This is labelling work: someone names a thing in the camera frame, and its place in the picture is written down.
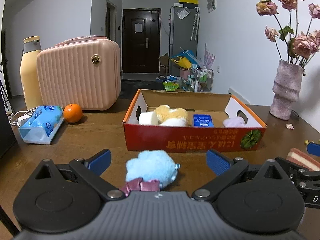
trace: light blue stuffed animal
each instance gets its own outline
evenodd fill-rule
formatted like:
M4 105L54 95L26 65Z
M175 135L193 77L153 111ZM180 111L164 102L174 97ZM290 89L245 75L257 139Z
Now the light blue stuffed animal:
M157 179L163 189L176 179L180 164L175 164L165 151L159 150L140 152L138 158L127 161L126 167L126 182L137 178Z

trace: red box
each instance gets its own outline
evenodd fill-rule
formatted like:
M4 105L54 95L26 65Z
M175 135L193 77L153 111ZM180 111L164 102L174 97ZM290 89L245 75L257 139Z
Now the red box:
M153 111L160 105L186 109L187 127L139 125L141 112ZM209 114L213 128L193 127L193 114ZM241 115L244 128L224 128L227 118ZM267 125L244 103L232 95L194 92L138 90L123 120L129 151L165 150L167 152L220 152L256 150Z

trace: blue tissue package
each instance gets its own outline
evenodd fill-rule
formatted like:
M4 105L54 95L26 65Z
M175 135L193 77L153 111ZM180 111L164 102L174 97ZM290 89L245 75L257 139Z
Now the blue tissue package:
M193 126L196 127L214 127L212 118L207 114L194 114Z
M62 122L63 110L60 106L39 106L19 128L19 132L25 142L50 144Z

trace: orange fruit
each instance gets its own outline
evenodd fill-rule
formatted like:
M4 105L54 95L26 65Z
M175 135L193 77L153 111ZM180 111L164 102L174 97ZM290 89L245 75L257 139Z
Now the orange fruit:
M67 122L79 122L82 118L82 108L77 104L70 104L63 110L63 118Z

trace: wooden table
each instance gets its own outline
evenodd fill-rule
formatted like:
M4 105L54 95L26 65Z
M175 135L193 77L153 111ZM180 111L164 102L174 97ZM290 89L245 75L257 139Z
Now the wooden table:
M125 180L125 163L135 158L137 152L126 149L122 120L130 104L129 100L118 101L107 111L84 114L83 122L78 125L63 124L49 146L27 145L14 129L18 144L0 160L0 204L14 218L13 201L26 179L42 159L51 158L56 164L68 163L74 158L89 158L104 148L112 152L112 164L102 178L116 187ZM250 108L268 125L257 151L226 153L229 158L243 157L252 164L262 164L266 159L286 157L293 147L306 151L305 139L317 142L319 133L304 120L282 121L271 116L266 106ZM292 123L294 130L285 127ZM170 156L181 164L176 181L167 190L186 190L191 194L195 189L209 182L215 174L207 167L205 153L172 153ZM302 225L298 231L307 239L319 240L320 210L307 208ZM0 239L9 240L11 235L0 224Z

